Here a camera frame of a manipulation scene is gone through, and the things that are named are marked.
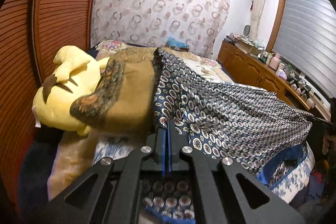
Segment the window blind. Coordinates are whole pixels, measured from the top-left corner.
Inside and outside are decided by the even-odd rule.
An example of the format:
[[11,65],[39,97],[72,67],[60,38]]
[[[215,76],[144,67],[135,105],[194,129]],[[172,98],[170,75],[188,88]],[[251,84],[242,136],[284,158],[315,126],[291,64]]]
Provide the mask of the window blind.
[[336,97],[336,12],[329,0],[286,0],[273,51]]

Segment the brown cloth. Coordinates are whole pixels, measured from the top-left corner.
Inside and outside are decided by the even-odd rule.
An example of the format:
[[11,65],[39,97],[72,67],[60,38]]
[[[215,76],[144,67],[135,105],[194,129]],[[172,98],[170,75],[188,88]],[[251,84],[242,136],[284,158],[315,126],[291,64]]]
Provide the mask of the brown cloth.
[[147,134],[152,126],[154,50],[130,47],[114,54],[95,92],[75,100],[70,114],[116,135]]
[[52,200],[92,166],[98,137],[79,136],[65,131],[58,145],[52,173],[48,179],[48,197]]

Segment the cabinet door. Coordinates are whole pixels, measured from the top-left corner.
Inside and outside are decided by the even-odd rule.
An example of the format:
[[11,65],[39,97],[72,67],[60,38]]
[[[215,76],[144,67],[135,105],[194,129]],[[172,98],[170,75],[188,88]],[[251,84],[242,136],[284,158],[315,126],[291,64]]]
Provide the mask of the cabinet door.
[[244,54],[237,49],[236,51],[230,53],[225,63],[226,70],[237,83],[242,83],[244,81],[243,68],[245,64],[245,57],[243,55]]
[[230,49],[228,47],[228,44],[224,41],[222,43],[222,47],[220,48],[217,61],[219,61],[219,63],[221,63],[223,66],[225,66],[225,63],[227,62],[229,56],[230,56]]
[[280,82],[275,78],[276,76],[266,73],[261,77],[259,82],[259,87],[266,89],[270,92],[276,92],[278,96],[282,95],[285,87],[280,84]]
[[248,60],[244,70],[244,85],[258,86],[264,71],[253,60]]

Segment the wooden wardrobe door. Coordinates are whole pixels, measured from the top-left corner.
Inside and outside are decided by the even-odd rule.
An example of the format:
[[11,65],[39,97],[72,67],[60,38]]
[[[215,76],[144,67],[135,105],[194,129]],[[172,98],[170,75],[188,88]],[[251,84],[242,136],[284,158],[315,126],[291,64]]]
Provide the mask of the wooden wardrobe door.
[[89,49],[92,2],[34,0],[34,47],[41,82],[53,72],[53,58],[61,47]]
[[0,9],[0,174],[16,202],[17,175],[35,131],[38,85],[31,59],[30,0],[5,0]]

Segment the wooden cabinet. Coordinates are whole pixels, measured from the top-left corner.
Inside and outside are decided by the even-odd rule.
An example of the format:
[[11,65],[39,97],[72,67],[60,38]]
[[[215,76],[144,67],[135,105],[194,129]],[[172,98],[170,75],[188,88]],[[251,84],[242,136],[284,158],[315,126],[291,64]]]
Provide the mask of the wooden cabinet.
[[283,94],[285,89],[278,79],[275,79],[274,76],[268,72],[265,72],[265,74],[261,77],[258,87],[266,89],[270,92],[276,92],[278,97]]
[[229,60],[229,57],[231,57],[231,52],[229,49],[228,43],[223,43],[222,47],[220,48],[217,60],[225,66],[226,61]]
[[247,60],[243,74],[243,83],[245,85],[258,86],[262,76],[264,75],[264,70],[262,67],[257,65],[255,61]]
[[223,41],[217,60],[235,82],[276,92],[277,97],[287,104],[309,111],[305,101],[295,93],[288,82],[278,77],[273,69],[237,47]]
[[242,52],[231,52],[225,62],[226,70],[238,83],[242,83],[244,80],[243,70],[245,59],[243,55],[244,54]]

